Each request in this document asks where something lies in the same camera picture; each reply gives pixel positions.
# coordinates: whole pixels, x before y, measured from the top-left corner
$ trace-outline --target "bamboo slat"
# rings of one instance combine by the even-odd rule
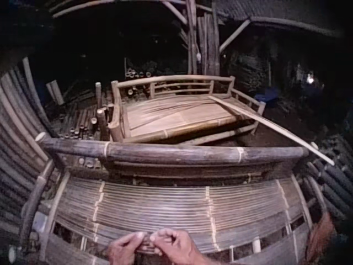
[[[298,136],[294,135],[293,133],[291,133],[290,131],[280,127],[279,125],[261,117],[258,116],[257,114],[251,113],[247,110],[244,110],[243,108],[240,108],[236,105],[232,105],[229,104],[221,99],[215,98],[213,96],[209,96],[210,99],[214,100],[215,102],[218,102],[219,104],[225,105],[237,112],[240,112],[244,115],[249,116],[250,118],[266,125],[267,127],[270,127],[271,129],[277,131],[278,133],[290,138],[291,140],[297,142],[298,144],[304,146],[305,148],[309,149],[310,151],[312,151],[315,155],[319,156],[320,158],[322,158],[323,160],[325,160],[326,162],[328,162],[329,164],[331,164],[332,166],[335,165],[335,162],[333,160],[331,160],[330,158],[328,158],[326,155],[324,155],[323,153],[319,152],[317,149],[315,149],[312,145],[308,144],[307,142],[303,141],[301,138],[299,138]]]

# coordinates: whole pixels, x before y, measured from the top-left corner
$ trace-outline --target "bamboo seat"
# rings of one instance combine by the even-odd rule
[[[109,124],[113,141],[158,142],[199,131],[211,130],[222,125],[250,120],[248,116],[234,112],[210,100],[217,95],[226,102],[252,113],[262,115],[265,104],[233,88],[234,77],[219,76],[160,76],[132,81],[112,82],[114,94],[113,121]],[[126,105],[120,97],[120,89],[136,86],[149,87],[150,99]],[[214,88],[222,93],[214,94]],[[246,125],[238,132],[225,131],[203,135],[201,139],[186,144],[198,145],[219,140],[238,133],[252,131],[258,123]]]

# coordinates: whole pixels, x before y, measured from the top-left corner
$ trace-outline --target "curved bamboo slat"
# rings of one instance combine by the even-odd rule
[[[56,221],[108,245],[131,231],[186,229],[204,253],[228,249],[284,227],[303,215],[292,180],[220,187],[145,187],[71,179]]]

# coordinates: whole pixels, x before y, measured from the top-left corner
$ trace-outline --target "bamboo pile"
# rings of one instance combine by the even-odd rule
[[[0,79],[0,216],[20,225],[20,213],[28,200],[48,155],[35,142],[39,132],[55,136],[34,87],[29,61],[25,75],[18,67]],[[57,172],[48,177],[55,180]]]
[[[335,166],[320,159],[308,162],[308,178],[314,178],[321,186],[331,215],[336,220],[346,220],[353,214],[353,149],[342,136],[334,135],[322,142],[320,151],[330,157]]]

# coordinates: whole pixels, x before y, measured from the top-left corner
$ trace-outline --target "bamboo crossbar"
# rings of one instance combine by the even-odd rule
[[[119,82],[118,88],[126,88],[133,86],[140,86],[143,84],[150,84],[153,82],[168,82],[168,81],[186,81],[186,80],[196,80],[196,81],[220,81],[220,82],[231,82],[230,77],[221,76],[200,76],[200,75],[174,75],[174,76],[155,76],[147,77],[136,80],[129,80],[125,82]]]
[[[209,88],[196,88],[196,89],[179,89],[179,90],[170,90],[170,91],[162,91],[155,92],[154,95],[166,95],[166,94],[174,94],[174,93],[182,93],[182,92],[209,92]]]
[[[178,87],[178,86],[209,86],[210,84],[211,83],[173,83],[173,84],[160,84],[158,86],[155,86],[154,88],[158,89],[158,88]]]

